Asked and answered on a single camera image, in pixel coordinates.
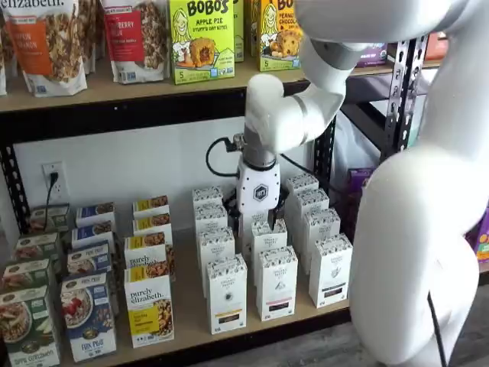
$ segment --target robot logo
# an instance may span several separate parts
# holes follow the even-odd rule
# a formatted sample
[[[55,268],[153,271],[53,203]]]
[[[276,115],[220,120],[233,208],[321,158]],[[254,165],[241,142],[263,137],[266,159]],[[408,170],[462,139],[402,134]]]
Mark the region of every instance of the robot logo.
[[[263,201],[263,199],[267,196],[268,196],[268,186],[265,186],[261,183],[260,185],[258,185],[258,187],[254,189],[253,198],[256,201]]]

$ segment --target bobo's peanut butter box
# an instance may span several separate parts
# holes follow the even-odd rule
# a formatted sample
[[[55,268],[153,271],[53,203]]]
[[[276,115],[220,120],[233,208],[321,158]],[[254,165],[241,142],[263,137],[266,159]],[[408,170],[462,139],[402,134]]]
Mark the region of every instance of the bobo's peanut butter box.
[[[298,69],[302,36],[293,0],[260,0],[257,38],[260,71]]]
[[[235,75],[232,0],[170,0],[175,84]]]

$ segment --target product label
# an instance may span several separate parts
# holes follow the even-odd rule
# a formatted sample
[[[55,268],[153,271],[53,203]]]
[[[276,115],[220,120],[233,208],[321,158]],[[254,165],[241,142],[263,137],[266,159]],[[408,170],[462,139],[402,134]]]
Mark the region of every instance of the product label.
[[[141,12],[131,6],[105,9],[105,32],[113,61],[144,61]]]
[[[260,4],[257,39],[260,71],[299,68],[302,30],[294,14],[293,0],[260,0]]]

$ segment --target power cord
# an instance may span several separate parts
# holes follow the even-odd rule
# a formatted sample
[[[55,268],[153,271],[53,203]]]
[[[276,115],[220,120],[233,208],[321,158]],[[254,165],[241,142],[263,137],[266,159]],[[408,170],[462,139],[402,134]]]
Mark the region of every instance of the power cord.
[[[209,146],[206,152],[206,164],[207,168],[209,171],[211,171],[214,175],[219,176],[219,177],[238,177],[238,173],[234,174],[223,174],[222,172],[218,172],[214,170],[214,168],[211,167],[211,164],[209,163],[209,155],[211,153],[211,150],[220,142],[224,142],[226,145],[226,151],[231,152],[231,151],[237,151],[238,147],[236,147],[236,144],[231,143],[231,141],[228,138],[219,138],[214,140],[214,142]]]
[[[438,344],[438,351],[440,353],[440,361],[442,362],[442,367],[448,367],[445,356],[445,348],[443,347],[442,333],[440,332],[440,325],[438,323],[438,317],[436,317],[435,305],[433,304],[433,299],[431,298],[431,292],[428,293],[428,305],[431,310],[431,318],[433,319],[433,326],[435,328],[436,343]]]
[[[51,198],[51,191],[53,190],[53,187],[54,187],[54,184],[56,183],[56,181],[58,181],[59,176],[60,175],[57,172],[51,172],[49,175],[50,183],[49,183],[49,189],[47,190],[46,212],[44,214],[43,232],[46,232],[46,227],[47,227],[47,207],[49,206],[49,200]]]

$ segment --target granola bag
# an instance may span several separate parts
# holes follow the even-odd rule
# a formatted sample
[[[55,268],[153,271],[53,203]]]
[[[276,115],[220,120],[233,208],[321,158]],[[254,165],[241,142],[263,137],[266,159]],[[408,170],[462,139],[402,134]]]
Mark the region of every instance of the granola bag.
[[[114,82],[169,76],[167,0],[101,0]]]
[[[78,0],[6,0],[2,7],[31,93],[72,96],[86,89]]]

